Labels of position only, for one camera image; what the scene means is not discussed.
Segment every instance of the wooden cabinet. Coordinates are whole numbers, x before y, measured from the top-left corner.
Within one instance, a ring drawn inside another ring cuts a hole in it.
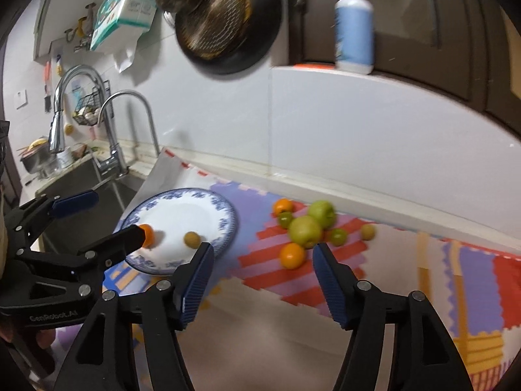
[[[289,0],[290,62],[334,63],[338,0]],[[521,137],[509,45],[496,0],[369,0],[374,73],[456,99]]]

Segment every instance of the chrome faucet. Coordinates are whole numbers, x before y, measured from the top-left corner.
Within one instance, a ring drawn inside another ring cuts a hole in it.
[[[97,92],[100,94],[100,100],[105,103],[107,101],[107,92],[103,86],[103,80],[100,74],[93,68],[87,65],[78,65],[69,69],[58,82],[56,92],[54,92],[54,117],[50,124],[49,132],[49,148],[50,152],[57,153],[65,150],[65,136],[63,134],[63,94],[65,88],[78,75],[85,75],[94,82]],[[114,121],[107,111],[103,111],[105,128],[107,130],[108,143],[110,146],[110,157],[100,162],[100,172],[104,174],[114,168],[118,169],[118,176],[123,176],[128,173],[128,166],[123,157],[123,151],[116,139],[116,130],[114,128]]]
[[[143,105],[145,106],[145,110],[147,111],[147,116],[148,116],[148,126],[150,127],[150,134],[152,134],[152,141],[154,141],[154,148],[156,150],[156,156],[159,157],[160,156],[160,145],[157,141],[156,127],[154,126],[154,119],[152,118],[152,109],[150,109],[150,104],[148,103],[147,99],[145,98],[145,96],[143,94],[138,93],[137,91],[133,91],[133,90],[123,90],[123,91],[118,91],[116,93],[113,93],[113,95],[108,97],[105,100],[105,103],[103,103],[103,105],[101,106],[100,114],[98,114],[97,124],[98,125],[100,124],[101,117],[106,113],[107,105],[112,100],[114,100],[115,98],[118,98],[122,95],[131,95],[131,96],[137,98],[139,101],[141,101],[143,103]]]

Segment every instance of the green apple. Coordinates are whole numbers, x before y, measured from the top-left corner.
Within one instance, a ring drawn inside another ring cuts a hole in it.
[[[311,249],[322,239],[322,227],[313,217],[301,216],[291,222],[288,235],[295,244]]]
[[[331,228],[337,221],[337,214],[329,201],[315,201],[307,208],[308,216],[313,217],[324,229]]]

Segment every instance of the stainless steel sink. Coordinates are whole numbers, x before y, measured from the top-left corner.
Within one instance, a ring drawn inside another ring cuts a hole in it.
[[[100,181],[94,163],[89,160],[41,190],[49,197],[68,197],[94,188]],[[44,251],[76,254],[86,245],[110,235],[144,181],[126,175],[96,191],[100,202],[93,209],[65,219],[55,220],[41,236]]]

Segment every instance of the blue and white plate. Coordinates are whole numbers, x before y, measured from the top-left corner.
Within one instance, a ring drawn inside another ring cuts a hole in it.
[[[118,229],[149,224],[155,243],[127,256],[127,263],[149,275],[171,275],[192,260],[195,250],[184,243],[187,232],[197,232],[214,247],[217,257],[231,242],[237,228],[232,204],[222,195],[201,188],[179,188],[157,194],[137,206]]]

